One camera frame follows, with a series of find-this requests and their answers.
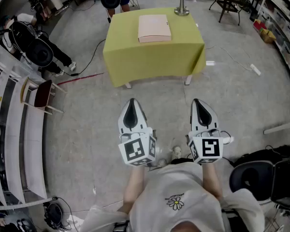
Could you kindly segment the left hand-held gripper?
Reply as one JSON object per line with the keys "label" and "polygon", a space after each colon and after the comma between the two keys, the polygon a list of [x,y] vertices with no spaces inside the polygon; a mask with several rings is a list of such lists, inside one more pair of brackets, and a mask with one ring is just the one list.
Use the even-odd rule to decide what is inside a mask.
{"label": "left hand-held gripper", "polygon": [[[130,99],[124,105],[118,118],[118,129],[121,133],[118,147],[126,165],[141,166],[156,160],[157,140],[152,128],[147,127],[145,113],[136,99]],[[124,133],[127,129],[141,130]]]}

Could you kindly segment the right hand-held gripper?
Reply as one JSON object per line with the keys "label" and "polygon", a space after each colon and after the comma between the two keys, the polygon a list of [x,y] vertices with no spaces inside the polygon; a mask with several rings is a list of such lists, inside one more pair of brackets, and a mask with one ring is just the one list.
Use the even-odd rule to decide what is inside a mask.
{"label": "right hand-held gripper", "polygon": [[223,138],[211,136],[209,131],[201,129],[217,129],[218,116],[204,101],[194,99],[190,110],[191,132],[188,133],[188,147],[195,163],[213,163],[222,158]]}

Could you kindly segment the orange and pink card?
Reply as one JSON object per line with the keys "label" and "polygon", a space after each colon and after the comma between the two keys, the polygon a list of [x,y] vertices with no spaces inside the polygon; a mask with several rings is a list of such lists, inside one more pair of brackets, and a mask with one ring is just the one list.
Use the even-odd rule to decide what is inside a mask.
{"label": "orange and pink card", "polygon": [[138,40],[140,43],[171,41],[172,35],[165,14],[139,16]]}

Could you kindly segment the person's right forearm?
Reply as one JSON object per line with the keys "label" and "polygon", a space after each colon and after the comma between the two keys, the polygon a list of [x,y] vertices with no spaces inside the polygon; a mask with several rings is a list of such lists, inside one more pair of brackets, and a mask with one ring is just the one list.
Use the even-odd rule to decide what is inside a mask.
{"label": "person's right forearm", "polygon": [[202,164],[203,169],[203,188],[212,194],[216,199],[223,197],[222,188],[213,163]]}

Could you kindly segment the person's left forearm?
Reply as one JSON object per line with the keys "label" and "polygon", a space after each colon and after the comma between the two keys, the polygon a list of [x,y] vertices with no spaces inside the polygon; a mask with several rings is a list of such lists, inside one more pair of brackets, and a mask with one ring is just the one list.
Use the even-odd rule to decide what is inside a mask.
{"label": "person's left forearm", "polygon": [[132,167],[119,211],[129,214],[134,203],[144,190],[145,166]]}

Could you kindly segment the person's black striped trousers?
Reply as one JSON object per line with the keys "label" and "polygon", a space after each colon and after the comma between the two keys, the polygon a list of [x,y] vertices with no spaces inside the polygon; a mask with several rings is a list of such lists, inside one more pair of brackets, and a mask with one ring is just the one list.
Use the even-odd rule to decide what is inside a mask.
{"label": "person's black striped trousers", "polygon": [[171,164],[181,164],[181,163],[186,163],[186,162],[194,162],[194,161],[193,159],[179,158],[179,159],[172,160]]}

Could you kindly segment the red tape strip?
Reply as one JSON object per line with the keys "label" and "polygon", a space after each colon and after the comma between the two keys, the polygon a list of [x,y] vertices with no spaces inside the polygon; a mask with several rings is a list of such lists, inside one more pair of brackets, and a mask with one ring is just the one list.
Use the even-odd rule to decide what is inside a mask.
{"label": "red tape strip", "polygon": [[88,76],[84,76],[84,77],[79,77],[79,78],[75,78],[75,79],[72,79],[72,80],[67,80],[67,81],[58,83],[57,85],[60,86],[60,85],[63,85],[63,84],[67,84],[67,83],[71,83],[71,82],[75,82],[75,81],[79,81],[79,80],[83,80],[83,79],[88,79],[88,78],[96,77],[96,76],[103,75],[103,74],[104,73],[102,72],[102,73],[97,73],[97,74],[88,75]]}

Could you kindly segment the person's white t-shirt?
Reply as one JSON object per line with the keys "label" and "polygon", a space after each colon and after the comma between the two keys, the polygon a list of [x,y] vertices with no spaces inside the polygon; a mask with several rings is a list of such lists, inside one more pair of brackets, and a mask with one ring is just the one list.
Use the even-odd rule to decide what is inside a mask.
{"label": "person's white t-shirt", "polygon": [[81,232],[263,232],[264,214],[247,189],[218,200],[203,188],[202,165],[170,164],[144,181],[129,214],[91,207]]}

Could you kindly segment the white plank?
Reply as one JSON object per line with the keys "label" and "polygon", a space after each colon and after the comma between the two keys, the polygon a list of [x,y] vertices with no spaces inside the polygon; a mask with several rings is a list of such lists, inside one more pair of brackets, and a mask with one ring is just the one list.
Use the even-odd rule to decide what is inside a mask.
{"label": "white plank", "polygon": [[263,134],[270,134],[270,133],[273,133],[273,132],[278,132],[278,131],[286,130],[286,129],[289,129],[289,128],[290,128],[290,122],[286,123],[286,124],[283,124],[283,125],[280,125],[280,126],[277,126],[277,127],[273,127],[271,129],[266,129],[266,130],[263,131]]}

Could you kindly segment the wooden chair with dark seat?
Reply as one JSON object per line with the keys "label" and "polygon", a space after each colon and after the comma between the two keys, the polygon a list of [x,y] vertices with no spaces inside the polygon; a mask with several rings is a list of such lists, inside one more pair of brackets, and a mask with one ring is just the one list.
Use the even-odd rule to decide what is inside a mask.
{"label": "wooden chair with dark seat", "polygon": [[[26,89],[26,87],[29,87],[31,84],[36,87],[36,89],[34,90],[34,91],[36,91],[36,96],[34,98],[33,104],[26,102],[25,98],[24,98],[25,89]],[[42,84],[38,85],[37,83],[33,82],[29,77],[27,77],[25,79],[24,84],[22,85],[22,88],[20,91],[20,103],[23,103],[27,106],[31,106],[31,107],[36,108],[36,109],[40,109],[44,113],[47,113],[49,115],[52,115],[52,113],[46,111],[45,108],[49,108],[51,110],[54,110],[56,112],[63,114],[64,112],[62,110],[57,109],[57,108],[49,105],[50,95],[55,96],[55,93],[51,92],[51,90],[54,88],[57,88],[58,90],[67,94],[67,91],[65,91],[64,89],[62,89],[58,85],[56,85],[52,80],[45,81]]]}

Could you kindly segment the yellow basket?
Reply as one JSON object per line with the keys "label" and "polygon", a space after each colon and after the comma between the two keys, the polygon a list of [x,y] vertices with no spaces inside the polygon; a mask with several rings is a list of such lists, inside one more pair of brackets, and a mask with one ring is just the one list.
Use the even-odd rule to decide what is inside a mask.
{"label": "yellow basket", "polygon": [[275,35],[268,29],[262,29],[260,36],[267,44],[272,44],[276,40]]}

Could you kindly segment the red and green box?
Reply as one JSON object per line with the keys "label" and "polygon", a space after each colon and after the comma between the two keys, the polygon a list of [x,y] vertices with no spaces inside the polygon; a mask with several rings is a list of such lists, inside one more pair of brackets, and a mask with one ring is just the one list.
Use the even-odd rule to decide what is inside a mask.
{"label": "red and green box", "polygon": [[267,29],[265,24],[258,19],[255,19],[253,22],[253,28],[256,32],[261,33],[262,30]]}

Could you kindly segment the silver desk lamp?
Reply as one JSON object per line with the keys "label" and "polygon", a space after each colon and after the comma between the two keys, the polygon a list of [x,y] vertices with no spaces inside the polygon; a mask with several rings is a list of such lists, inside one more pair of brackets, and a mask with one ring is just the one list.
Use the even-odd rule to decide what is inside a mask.
{"label": "silver desk lamp", "polygon": [[178,16],[187,16],[189,15],[189,10],[184,5],[184,0],[180,0],[179,7],[174,9],[174,13]]}

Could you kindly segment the white shelving unit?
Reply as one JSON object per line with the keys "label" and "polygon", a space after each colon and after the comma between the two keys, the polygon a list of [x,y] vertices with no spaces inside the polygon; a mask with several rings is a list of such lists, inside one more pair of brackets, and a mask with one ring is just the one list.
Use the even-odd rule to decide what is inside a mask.
{"label": "white shelving unit", "polygon": [[[0,210],[19,209],[50,201],[47,197],[43,157],[42,137],[44,125],[44,111],[28,106],[21,102],[20,95],[29,97],[33,101],[36,90],[29,91],[29,85],[39,85],[44,79],[32,68],[23,64],[10,55],[0,45],[0,109],[4,92],[9,80],[15,82],[7,112],[4,136],[4,165],[8,192],[18,199],[20,204],[8,205],[0,181]],[[23,144],[25,178],[28,190],[41,199],[26,202],[22,186],[19,145]]]}

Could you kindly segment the black round device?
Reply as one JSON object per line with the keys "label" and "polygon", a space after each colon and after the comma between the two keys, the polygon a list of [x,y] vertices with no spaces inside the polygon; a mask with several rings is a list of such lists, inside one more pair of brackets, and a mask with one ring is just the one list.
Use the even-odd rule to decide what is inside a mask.
{"label": "black round device", "polygon": [[57,203],[45,202],[43,203],[44,208],[44,220],[47,225],[54,229],[58,230],[62,227],[62,210]]}

